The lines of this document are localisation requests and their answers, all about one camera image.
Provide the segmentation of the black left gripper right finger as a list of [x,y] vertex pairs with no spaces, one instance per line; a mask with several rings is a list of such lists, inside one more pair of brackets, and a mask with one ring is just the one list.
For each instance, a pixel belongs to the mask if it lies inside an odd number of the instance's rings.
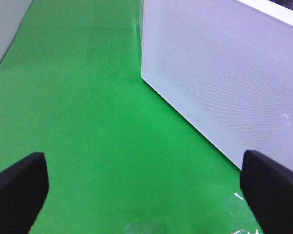
[[255,151],[246,150],[240,188],[265,234],[293,234],[293,171]]

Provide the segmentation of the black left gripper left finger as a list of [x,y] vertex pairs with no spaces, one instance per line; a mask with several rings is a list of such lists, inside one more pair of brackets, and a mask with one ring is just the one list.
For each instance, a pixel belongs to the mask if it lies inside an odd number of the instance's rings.
[[0,234],[27,234],[49,192],[45,155],[34,152],[0,172]]

